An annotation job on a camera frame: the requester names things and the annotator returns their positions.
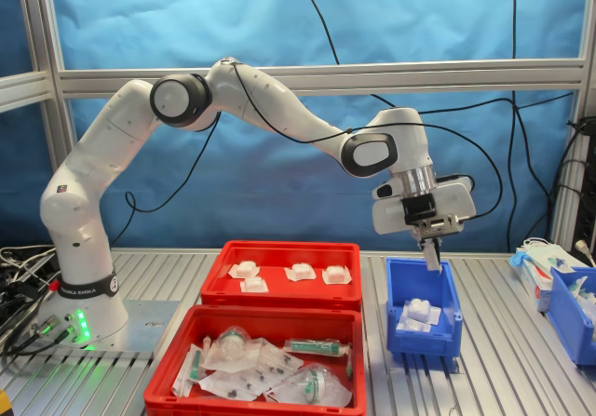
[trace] red plastic bin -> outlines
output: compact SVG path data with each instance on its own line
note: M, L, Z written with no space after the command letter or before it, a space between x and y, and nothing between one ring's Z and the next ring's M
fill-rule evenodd
M241 279L228 274L232 265L254 261L261 268L269 293L240 292ZM284 267L298 262L312 265L317 278L292 282ZM349 284L327 285L322 271L330 265L344 265L352 275ZM263 307L360 310L359 247L356 244L319 242L229 241L213 264L203 287L204 304Z
M306 364L323 363L331 368L348 389L352 401L343 409L265 402L260 396L253 402L220 399L194 386L189 397L175 397L171 386L182 366L191 342L201 344L206 335L216 338L233 325L243 327L253 338L265 337L276 346L283 346L289 338L337 339L352 342L353 381L346 372L346 358L297 355ZM257 307L199 305L192 307L184 318L168 351L145 388L145 409L148 416L310 416L364 415L366 391L362 355L362 327L360 314L344 310L319 309L262 309Z

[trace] plastic cap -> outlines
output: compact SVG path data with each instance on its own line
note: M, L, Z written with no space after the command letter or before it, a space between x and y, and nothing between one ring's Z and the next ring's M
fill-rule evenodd
M51 283L49 283L49 286L47 286L47 288L50 289L52 292L57 292L58 289L60 289L60 280L56 279L52 281Z

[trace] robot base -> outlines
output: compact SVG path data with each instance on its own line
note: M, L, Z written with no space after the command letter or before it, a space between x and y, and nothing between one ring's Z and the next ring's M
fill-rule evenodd
M117 333L91 343L86 349L121 353L155 353L161 346L178 302L124 300L129 320Z

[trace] blue fabric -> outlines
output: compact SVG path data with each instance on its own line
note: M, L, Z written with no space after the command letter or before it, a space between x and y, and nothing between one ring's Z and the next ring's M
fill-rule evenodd
M0 76L32 70L20 0L0 0Z
M360 63L509 58L511 1L318 0L318 4L341 62ZM69 69L211 66L228 55L256 66L333 63L309 0L54 3ZM518 57L576 57L584 4L585 0L519 0ZM520 92L518 101L525 104L561 93ZM501 95L510 93L387 98L399 105L428 110ZM315 114L342 128L364 125L385 107L364 96L302 100ZM79 136L104 103L72 101ZM562 154L567 135L565 121L571 107L572 100L566 98L522 111L534 168L546 185L550 185ZM443 248L503 251L511 206L505 171L510 107L497 103L462 113L428 115L424 120L452 127L477 140L499 166L506 187L503 203L495 213L467 223L467 230L446 238ZM476 148L436 129L429 129L427 134L438 173L473 175L478 211L489 208L496 200L497 183L490 165ZM131 190L139 207L160 204L186 177L205 138L206 134L173 128L157 130L102 200L109 236L114 237L128 218L124 192ZM546 206L525 166L519 129L514 161L519 212L513 235L519 241ZM26 185L28 178L27 171L15 171L10 177L17 185ZM312 147L285 141L224 116L186 187L165 208L136 216L119 245L220 247L229 239L270 238L351 241L367 249L414 249L408 235L380 236L374 232L371 190L385 179L386 175L368 180L351 178L334 160ZM9 205L8 210L17 205ZM46 237L38 228L18 237L31 235Z
M511 57L512 0L317 0L342 63ZM333 63L309 0L55 0L69 69ZM519 0L518 58L576 57L585 0Z
M49 242L39 199L52 176L39 104L0 114L0 247Z

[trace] green led light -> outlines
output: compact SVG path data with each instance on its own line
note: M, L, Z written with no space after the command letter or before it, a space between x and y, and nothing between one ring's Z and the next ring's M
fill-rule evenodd
M76 311L76 314L78 315L78 322L81 325L81 329L83 330L83 335L85 336L85 340L82 340L81 342L86 342L87 340L89 340L91 338L91 332L89 332L89 329L88 329L87 320L85 319L85 313L83 311L81 311L80 309L78 309Z

